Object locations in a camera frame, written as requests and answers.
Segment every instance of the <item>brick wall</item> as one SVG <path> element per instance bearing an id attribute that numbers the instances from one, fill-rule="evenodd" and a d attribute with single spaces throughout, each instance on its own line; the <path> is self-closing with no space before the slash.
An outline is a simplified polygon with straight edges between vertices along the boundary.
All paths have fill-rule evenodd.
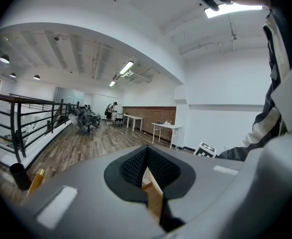
<path id="1" fill-rule="evenodd" d="M 142 130 L 150 134 L 154 132 L 154 125 L 151 123 L 167 120 L 174 124 L 176 119 L 176 107 L 123 107 L 123 113 L 143 118 Z M 140 129 L 140 120 L 136 120 L 136 128 Z M 160 138 L 170 141 L 171 136 L 171 129 L 161 129 Z"/>

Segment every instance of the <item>person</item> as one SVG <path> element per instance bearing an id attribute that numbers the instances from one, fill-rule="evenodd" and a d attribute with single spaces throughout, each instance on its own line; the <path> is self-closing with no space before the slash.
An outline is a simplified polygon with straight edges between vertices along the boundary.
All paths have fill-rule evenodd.
<path id="1" fill-rule="evenodd" d="M 268 40 L 272 83 L 266 93 L 263 111 L 256 116 L 252 132 L 246 136 L 241 147 L 226 150 L 217 156 L 222 159 L 244 161 L 252 149 L 264 147 L 273 137 L 287 132 L 271 94 L 292 68 L 292 2 L 290 0 L 231 1 L 245 5 L 265 5 L 270 9 L 263 31 Z"/>
<path id="2" fill-rule="evenodd" d="M 107 112 L 106 112 L 106 125 L 109 125 L 111 122 L 111 114 L 112 113 L 116 113 L 117 111 L 115 111 L 115 106 L 117 105 L 117 102 L 114 102 L 113 104 L 109 104 L 106 108 Z"/>

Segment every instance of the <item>desk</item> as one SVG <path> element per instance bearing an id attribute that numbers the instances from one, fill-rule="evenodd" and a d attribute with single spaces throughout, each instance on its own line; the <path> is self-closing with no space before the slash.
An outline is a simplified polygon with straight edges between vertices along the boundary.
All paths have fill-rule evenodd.
<path id="1" fill-rule="evenodd" d="M 177 140 L 178 140 L 179 130 L 180 130 L 181 126 L 169 125 L 169 124 L 157 124 L 157 123 L 152 123 L 152 125 L 154 125 L 154 134 L 152 136 L 152 144 L 154 144 L 154 140 L 155 140 L 155 131 L 158 131 L 158 130 L 159 130 L 159 142 L 160 142 L 161 128 L 163 128 L 163 127 L 170 128 L 172 130 L 170 148 L 172 146 L 172 140 L 173 140 L 174 136 L 176 136 Z"/>
<path id="2" fill-rule="evenodd" d="M 140 131 L 141 131 L 143 118 L 136 117 L 136 116 L 132 116 L 132 115 L 127 115 L 127 114 L 124 114 L 124 116 L 127 117 L 127 128 L 129 127 L 129 119 L 132 119 L 133 120 L 133 122 L 132 122 L 132 131 L 133 132 L 134 132 L 134 129 L 135 129 L 135 126 L 136 126 L 136 119 L 137 120 L 141 120 L 141 123 L 140 123 Z"/>

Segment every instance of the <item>light fixture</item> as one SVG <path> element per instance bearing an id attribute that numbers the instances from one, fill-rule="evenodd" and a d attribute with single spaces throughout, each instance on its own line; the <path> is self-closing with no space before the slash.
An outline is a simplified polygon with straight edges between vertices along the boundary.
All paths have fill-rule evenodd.
<path id="1" fill-rule="evenodd" d="M 214 11 L 210 8 L 205 9 L 204 12 L 207 15 L 208 18 L 216 17 L 219 15 L 231 13 L 231 12 L 237 12 L 237 11 L 244 11 L 244 10 L 261 10 L 262 6 L 261 5 L 241 5 L 241 4 L 222 4 L 219 5 L 219 10 Z"/>
<path id="2" fill-rule="evenodd" d="M 6 63 L 6 64 L 10 63 L 10 59 L 9 59 L 8 55 L 6 55 L 6 54 L 1 56 L 0 61 L 2 61 L 3 63 Z"/>
<path id="3" fill-rule="evenodd" d="M 130 67 L 132 67 L 133 64 L 134 62 L 129 61 L 119 73 L 124 74 L 127 70 L 129 70 Z"/>

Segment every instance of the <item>railing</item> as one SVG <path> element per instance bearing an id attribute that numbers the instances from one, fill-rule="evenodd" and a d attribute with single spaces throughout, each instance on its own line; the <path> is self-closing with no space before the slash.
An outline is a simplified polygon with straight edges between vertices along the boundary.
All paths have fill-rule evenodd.
<path id="1" fill-rule="evenodd" d="M 11 93 L 10 93 L 10 96 L 11 97 L 26 98 L 26 99 L 31 99 L 31 100 L 38 100 L 38 101 L 47 102 L 47 100 L 38 99 L 38 98 L 30 98 L 30 97 L 11 94 Z M 29 109 L 35 109 L 35 110 L 41 110 L 41 111 L 49 111 L 50 108 L 51 108 L 51 106 L 48 106 L 48 105 L 38 105 L 38 104 L 22 104 L 22 106 L 23 107 L 27 107 Z"/>
<path id="2" fill-rule="evenodd" d="M 41 99 L 32 99 L 32 98 L 26 98 L 26 97 L 15 97 L 14 95 L 10 95 L 10 96 L 5 96 L 5 95 L 1 95 L 0 94 L 0 101 L 4 101 L 10 104 L 10 109 L 9 113 L 4 112 L 4 111 L 0 111 L 1 115 L 4 116 L 8 116 L 9 117 L 9 123 L 2 123 L 2 121 L 5 120 L 1 120 L 0 123 L 0 127 L 3 127 L 5 129 L 8 129 L 10 131 L 10 135 L 0 135 L 0 138 L 10 142 L 12 147 L 7 147 L 4 144 L 0 143 L 0 148 L 8 151 L 10 153 L 15 154 L 16 156 L 16 160 L 20 163 L 21 162 L 21 158 L 19 156 L 19 151 L 21 152 L 22 156 L 25 158 L 26 157 L 26 149 L 35 141 L 37 141 L 39 138 L 41 138 L 42 136 L 44 136 L 47 133 L 53 133 L 54 129 L 59 127 L 62 124 L 66 124 L 66 122 L 69 120 L 68 119 L 68 114 L 71 112 L 70 110 L 74 109 L 74 108 L 78 108 L 79 107 L 79 102 L 76 105 L 73 104 L 65 104 L 63 103 L 63 100 L 61 100 L 60 103 L 56 103 L 56 102 L 52 102 L 52 101 L 46 101 L 46 100 L 41 100 Z M 17 105 L 17 119 L 16 119 L 16 124 L 17 124 L 17 128 L 15 128 L 14 124 L 14 108 L 15 105 Z M 22 106 L 26 106 L 26 107 L 30 107 L 30 105 L 35 106 L 41 106 L 41 107 L 48 107 L 47 109 L 42 109 L 41 111 L 38 112 L 29 112 L 29 113 L 22 113 L 21 112 L 21 107 Z M 22 116 L 26 116 L 26 115 L 36 115 L 36 114 L 40 114 L 40 113 L 50 113 L 49 117 L 45 117 L 42 119 L 38 119 L 32 122 L 28 122 L 25 124 L 21 124 L 21 117 Z M 27 132 L 26 134 L 22 134 L 22 128 L 31 125 L 31 124 L 35 124 L 38 123 L 40 121 L 44 121 L 47 120 L 47 123 L 43 126 L 40 126 L 36 129 L 34 129 L 31 132 Z M 34 138 L 33 140 L 31 140 L 30 142 L 28 142 L 27 144 L 24 143 L 24 139 L 31 136 L 32 134 L 34 134 L 35 132 L 43 129 L 47 127 L 48 129 L 45 130 L 45 132 L 41 133 L 40 135 L 38 135 L 36 138 Z"/>

